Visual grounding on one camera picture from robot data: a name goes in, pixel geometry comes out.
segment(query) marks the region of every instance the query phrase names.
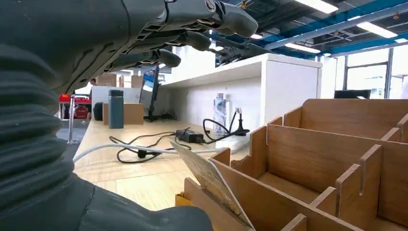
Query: black speaker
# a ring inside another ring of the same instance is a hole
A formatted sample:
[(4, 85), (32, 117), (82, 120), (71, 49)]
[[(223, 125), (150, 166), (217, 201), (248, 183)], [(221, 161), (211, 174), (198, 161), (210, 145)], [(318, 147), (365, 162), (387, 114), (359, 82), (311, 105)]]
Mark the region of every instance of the black speaker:
[(96, 103), (93, 107), (93, 116), (95, 120), (102, 121), (103, 120), (103, 103), (99, 102)]

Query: dark gray thermos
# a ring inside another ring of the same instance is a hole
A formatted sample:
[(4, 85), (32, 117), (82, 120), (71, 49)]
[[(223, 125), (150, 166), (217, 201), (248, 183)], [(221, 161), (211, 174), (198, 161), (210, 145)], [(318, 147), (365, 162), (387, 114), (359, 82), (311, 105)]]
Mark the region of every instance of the dark gray thermos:
[(109, 128), (123, 128), (123, 91), (109, 90)]

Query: wooden desk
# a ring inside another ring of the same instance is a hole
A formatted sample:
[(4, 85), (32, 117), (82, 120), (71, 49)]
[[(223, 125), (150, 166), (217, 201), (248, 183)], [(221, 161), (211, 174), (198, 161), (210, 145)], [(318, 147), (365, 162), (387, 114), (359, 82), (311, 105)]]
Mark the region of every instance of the wooden desk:
[[(191, 127), (191, 130), (203, 132), (201, 126), (186, 124), (178, 121), (144, 122), (143, 125), (126, 125), (124, 129), (109, 129), (101, 121), (92, 120), (85, 133), (84, 139), (76, 154), (96, 145), (112, 143), (109, 136), (129, 142), (140, 135), (150, 135), (165, 131), (175, 131)], [(134, 145), (149, 145), (159, 138), (146, 137)], [(157, 148), (170, 148), (170, 140), (174, 137), (163, 138)], [(214, 149), (215, 145), (189, 144), (193, 150)], [(96, 150), (80, 159), (75, 164), (75, 173), (104, 189), (126, 197), (150, 210), (160, 210), (174, 206), (175, 194), (183, 191), (184, 179), (194, 176), (184, 162), (176, 154), (162, 154), (159, 157), (140, 164), (122, 164), (116, 159), (116, 152), (120, 148), (104, 148)], [(242, 159), (248, 149), (234, 154), (231, 159)], [(212, 154), (202, 154), (209, 158)], [(137, 155), (132, 152), (121, 153), (123, 160), (136, 160)]]

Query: fluorescent light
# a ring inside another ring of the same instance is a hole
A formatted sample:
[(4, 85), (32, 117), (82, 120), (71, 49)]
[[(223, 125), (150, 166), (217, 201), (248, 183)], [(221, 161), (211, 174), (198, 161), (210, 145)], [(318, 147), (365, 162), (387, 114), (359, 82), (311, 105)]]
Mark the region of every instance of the fluorescent light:
[(251, 36), (251, 38), (253, 38), (253, 39), (261, 39), (261, 38), (263, 38), (263, 36), (262, 36), (262, 35), (253, 34), (253, 35)]
[(310, 6), (312, 8), (315, 8), (318, 11), (321, 11), (323, 13), (332, 13), (336, 10), (338, 10), (339, 8), (328, 4), (325, 1), (321, 1), (321, 0), (296, 0), (297, 2), (300, 2), (306, 6)]
[(313, 49), (313, 48), (310, 48), (310, 47), (300, 46), (300, 45), (293, 44), (293, 43), (287, 43), (287, 44), (285, 44), (285, 46), (290, 47), (290, 48), (294, 48), (294, 49), (298, 49), (298, 50), (301, 50), (301, 51), (307, 51), (307, 52), (310, 52), (310, 53), (320, 53), (319, 50), (316, 50), (316, 49)]
[(146, 91), (150, 91), (150, 92), (152, 92), (152, 91), (153, 91), (153, 88), (151, 88), (151, 87), (149, 87), (149, 86), (144, 85), (144, 86), (143, 86), (143, 90), (146, 90)]
[(408, 42), (408, 40), (406, 40), (405, 38), (399, 38), (399, 39), (396, 39), (395, 42), (403, 43), (403, 42)]
[[(360, 17), (361, 16), (352, 17), (352, 18), (349, 18), (348, 21), (351, 21), (351, 20), (354, 20), (354, 19), (357, 19), (357, 18), (360, 18)], [(384, 29), (382, 27), (379, 27), (379, 26), (374, 25), (374, 24), (369, 23), (369, 22), (360, 23), (360, 24), (357, 24), (357, 26), (360, 27), (361, 29), (364, 29), (366, 31), (369, 31), (371, 33), (374, 33), (376, 35), (382, 36), (382, 37), (387, 38), (387, 39), (398, 36), (394, 32), (391, 32), (389, 30), (386, 30), (386, 29)]]

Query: power adapter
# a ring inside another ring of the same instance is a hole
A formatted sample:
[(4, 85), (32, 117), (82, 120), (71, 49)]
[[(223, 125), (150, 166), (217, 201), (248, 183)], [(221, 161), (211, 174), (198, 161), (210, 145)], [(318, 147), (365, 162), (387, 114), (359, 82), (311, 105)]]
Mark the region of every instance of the power adapter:
[(187, 143), (203, 143), (204, 135), (191, 130), (176, 130), (176, 137)]

